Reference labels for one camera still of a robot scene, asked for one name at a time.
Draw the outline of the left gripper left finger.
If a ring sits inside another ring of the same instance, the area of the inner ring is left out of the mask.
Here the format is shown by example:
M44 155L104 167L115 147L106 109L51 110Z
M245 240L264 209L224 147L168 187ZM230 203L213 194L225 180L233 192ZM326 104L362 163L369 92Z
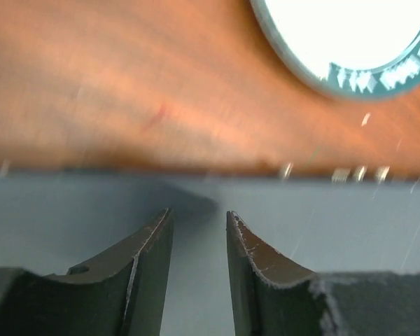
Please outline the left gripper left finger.
M0 267L0 335L159 335L173 236L165 209L65 275Z

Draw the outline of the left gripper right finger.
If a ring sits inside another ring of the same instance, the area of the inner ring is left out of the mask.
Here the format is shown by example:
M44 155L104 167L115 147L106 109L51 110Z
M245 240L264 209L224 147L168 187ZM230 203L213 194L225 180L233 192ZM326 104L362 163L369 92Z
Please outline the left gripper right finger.
M227 213L237 335L420 335L420 272L313 272Z

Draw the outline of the black network switch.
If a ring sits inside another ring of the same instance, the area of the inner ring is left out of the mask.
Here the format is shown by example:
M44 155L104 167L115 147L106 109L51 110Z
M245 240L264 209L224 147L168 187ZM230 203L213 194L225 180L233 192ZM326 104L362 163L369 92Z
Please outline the black network switch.
M230 211L313 272L420 272L420 178L390 178L362 167L284 180L0 174L0 267L65 275L165 209L174 236L159 335L237 335Z

